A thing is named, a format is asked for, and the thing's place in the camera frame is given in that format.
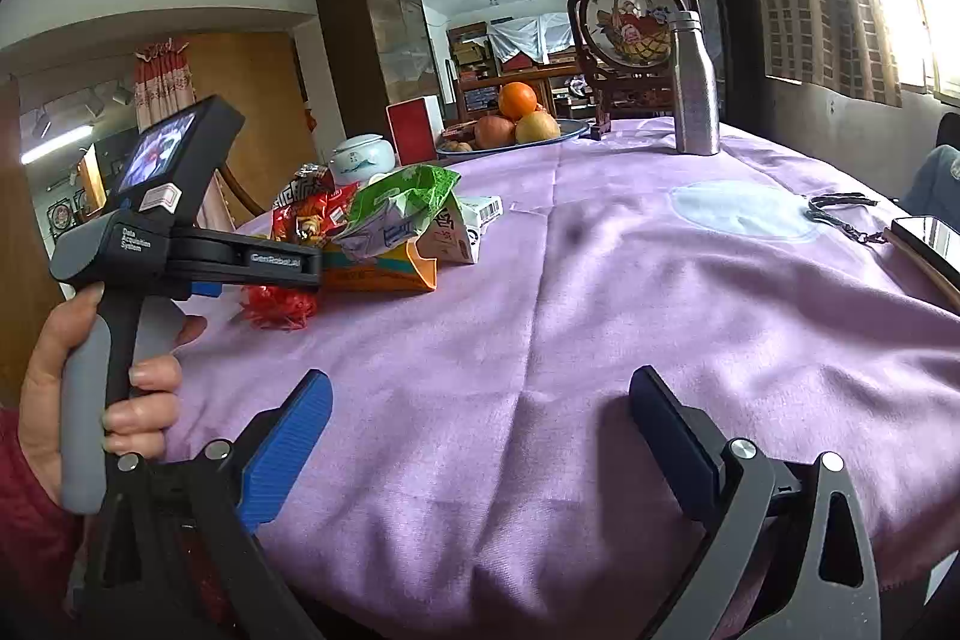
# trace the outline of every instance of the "gripper handle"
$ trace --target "gripper handle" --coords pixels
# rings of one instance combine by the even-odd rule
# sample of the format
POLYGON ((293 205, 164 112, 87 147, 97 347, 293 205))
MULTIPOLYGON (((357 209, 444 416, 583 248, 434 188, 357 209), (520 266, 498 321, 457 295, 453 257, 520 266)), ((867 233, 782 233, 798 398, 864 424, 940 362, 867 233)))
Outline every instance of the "gripper handle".
POLYGON ((96 513, 107 491, 103 414, 130 396, 130 367, 169 353, 184 327, 184 313, 171 299, 109 287, 97 307, 86 341, 64 365, 61 386, 61 504, 80 515, 96 513))

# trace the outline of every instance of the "metal water bottle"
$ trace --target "metal water bottle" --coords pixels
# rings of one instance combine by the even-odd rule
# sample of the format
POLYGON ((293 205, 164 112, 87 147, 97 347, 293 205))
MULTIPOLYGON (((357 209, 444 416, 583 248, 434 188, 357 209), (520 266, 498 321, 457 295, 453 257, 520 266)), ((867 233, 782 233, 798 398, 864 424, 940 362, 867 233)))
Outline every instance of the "metal water bottle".
POLYGON ((713 63, 704 45, 700 15, 686 10, 667 18, 670 26, 674 126, 677 152, 716 155, 720 152, 720 113, 713 63))

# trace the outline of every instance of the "phone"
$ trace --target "phone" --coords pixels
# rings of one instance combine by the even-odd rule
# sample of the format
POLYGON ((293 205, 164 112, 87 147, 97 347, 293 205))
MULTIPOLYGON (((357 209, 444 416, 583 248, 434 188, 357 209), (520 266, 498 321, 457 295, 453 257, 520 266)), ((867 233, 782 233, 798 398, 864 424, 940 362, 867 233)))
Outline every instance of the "phone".
POLYGON ((960 290, 960 234, 933 217, 897 218, 890 230, 960 290))

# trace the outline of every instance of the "grey grip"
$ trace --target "grey grip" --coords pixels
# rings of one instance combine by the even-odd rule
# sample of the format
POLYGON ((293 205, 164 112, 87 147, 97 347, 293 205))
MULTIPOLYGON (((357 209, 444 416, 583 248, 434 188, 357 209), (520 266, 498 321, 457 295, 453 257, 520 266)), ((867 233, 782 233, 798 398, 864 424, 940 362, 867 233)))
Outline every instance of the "grey grip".
MULTIPOLYGON (((181 309, 165 296, 146 297, 137 322, 133 362, 170 353, 185 319, 181 309)), ((61 504, 80 515, 96 513, 107 491, 102 419, 111 347, 109 326, 98 314, 90 336, 64 365, 61 504)))
POLYGON ((61 506, 80 515, 97 512, 107 490, 101 416, 109 358, 110 330, 97 316, 90 336, 66 360, 61 386, 61 506))

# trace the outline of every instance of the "green plastic bag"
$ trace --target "green plastic bag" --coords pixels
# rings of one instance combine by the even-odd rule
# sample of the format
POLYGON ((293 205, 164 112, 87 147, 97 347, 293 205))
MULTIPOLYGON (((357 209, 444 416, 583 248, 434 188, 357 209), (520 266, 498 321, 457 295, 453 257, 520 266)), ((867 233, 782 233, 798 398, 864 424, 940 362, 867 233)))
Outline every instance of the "green plastic bag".
POLYGON ((416 239, 443 209, 459 180, 457 172, 427 164, 392 172, 357 191, 347 228, 335 242, 347 258, 359 261, 416 239))

